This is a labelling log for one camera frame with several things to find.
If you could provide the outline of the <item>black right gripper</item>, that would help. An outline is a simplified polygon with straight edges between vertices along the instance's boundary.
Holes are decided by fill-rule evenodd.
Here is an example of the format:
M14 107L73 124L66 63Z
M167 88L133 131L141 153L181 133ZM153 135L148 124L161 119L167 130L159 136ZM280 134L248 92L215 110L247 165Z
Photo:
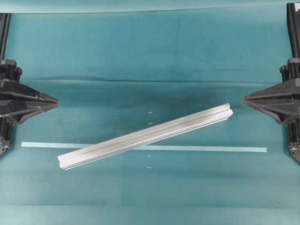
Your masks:
M249 100L275 99L274 109ZM272 117L277 123L288 123L300 115L300 79L290 79L263 90L255 91L242 99L243 104Z

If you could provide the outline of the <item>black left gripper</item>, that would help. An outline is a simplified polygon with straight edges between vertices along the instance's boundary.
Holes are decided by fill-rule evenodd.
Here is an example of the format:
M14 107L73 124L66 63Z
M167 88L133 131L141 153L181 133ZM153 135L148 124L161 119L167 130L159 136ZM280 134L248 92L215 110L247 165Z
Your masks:
M44 101L58 101L58 99L20 82L12 82L9 79L0 81L0 117L13 124L23 124L29 118L57 108L59 105L59 103Z

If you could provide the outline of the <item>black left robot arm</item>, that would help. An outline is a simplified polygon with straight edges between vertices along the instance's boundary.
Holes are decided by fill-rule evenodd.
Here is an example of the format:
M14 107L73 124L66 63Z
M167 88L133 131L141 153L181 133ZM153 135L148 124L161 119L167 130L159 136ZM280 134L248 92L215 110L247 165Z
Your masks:
M59 101L20 82L23 71L14 60L0 61L0 154L11 147L14 125L58 107Z

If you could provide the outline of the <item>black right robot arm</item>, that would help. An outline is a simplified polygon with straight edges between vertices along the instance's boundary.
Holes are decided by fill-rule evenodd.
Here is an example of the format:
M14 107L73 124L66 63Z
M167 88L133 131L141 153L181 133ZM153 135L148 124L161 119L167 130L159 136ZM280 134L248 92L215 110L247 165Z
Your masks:
M288 150L300 161L300 59L290 58L279 69L282 82L243 98L243 104L272 117L287 128Z

